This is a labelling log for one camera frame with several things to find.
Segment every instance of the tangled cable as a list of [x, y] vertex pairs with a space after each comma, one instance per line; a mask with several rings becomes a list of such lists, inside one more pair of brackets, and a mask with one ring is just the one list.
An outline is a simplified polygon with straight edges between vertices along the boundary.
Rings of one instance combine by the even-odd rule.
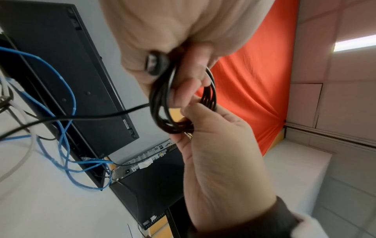
[[[189, 120], [175, 122], [171, 117], [168, 107], [168, 96], [176, 71], [177, 67], [174, 64], [170, 64], [167, 70], [154, 82], [149, 95], [150, 113], [157, 126], [169, 134], [193, 133], [194, 127], [192, 122]], [[208, 87], [204, 87], [200, 103], [210, 110], [215, 111], [217, 95], [215, 92], [214, 77], [208, 68], [206, 68], [206, 73], [210, 78], [211, 84]], [[161, 107], [163, 107], [167, 119], [160, 116], [159, 111]]]

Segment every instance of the ceiling light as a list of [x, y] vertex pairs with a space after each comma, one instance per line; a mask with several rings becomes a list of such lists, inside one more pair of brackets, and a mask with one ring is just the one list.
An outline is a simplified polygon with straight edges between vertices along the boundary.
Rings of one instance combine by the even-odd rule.
[[376, 45], [376, 35], [360, 37], [356, 39], [336, 42], [336, 44], [334, 45], [334, 52], [364, 48], [374, 45]]

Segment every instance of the hand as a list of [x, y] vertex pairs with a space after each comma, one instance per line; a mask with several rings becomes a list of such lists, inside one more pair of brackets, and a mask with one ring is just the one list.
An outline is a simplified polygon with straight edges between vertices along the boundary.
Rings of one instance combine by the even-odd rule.
[[205, 68], [243, 46], [274, 0], [101, 0], [123, 67], [148, 96], [156, 77], [144, 71], [151, 50], [184, 55], [170, 107], [185, 107], [201, 86]]
[[240, 225], [266, 212], [276, 201], [251, 127], [221, 106], [202, 104], [181, 110], [195, 131], [170, 135], [182, 152], [184, 196], [200, 232]]

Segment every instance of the red cloth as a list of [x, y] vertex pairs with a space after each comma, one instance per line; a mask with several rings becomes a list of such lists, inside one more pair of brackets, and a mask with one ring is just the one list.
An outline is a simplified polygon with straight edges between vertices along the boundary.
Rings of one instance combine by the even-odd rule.
[[298, 0], [276, 0], [253, 37], [212, 68], [218, 103], [252, 127], [264, 155], [287, 115]]

